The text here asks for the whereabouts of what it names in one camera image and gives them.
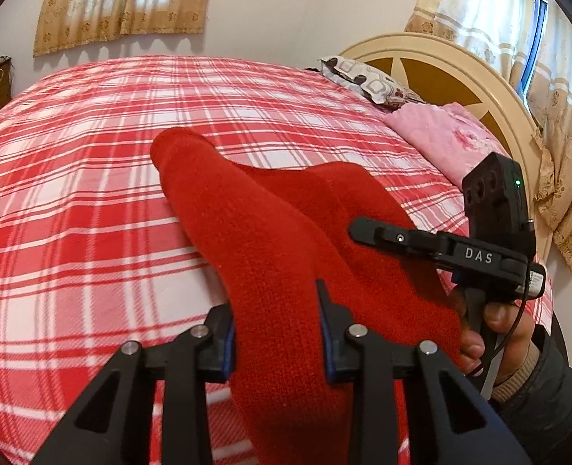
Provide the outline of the dark jacket sleeve forearm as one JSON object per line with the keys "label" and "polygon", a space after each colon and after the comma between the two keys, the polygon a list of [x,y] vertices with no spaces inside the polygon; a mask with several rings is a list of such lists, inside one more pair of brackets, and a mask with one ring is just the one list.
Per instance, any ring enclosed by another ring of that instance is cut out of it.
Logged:
{"label": "dark jacket sleeve forearm", "polygon": [[572,369],[543,326],[491,405],[534,464],[572,464]]}

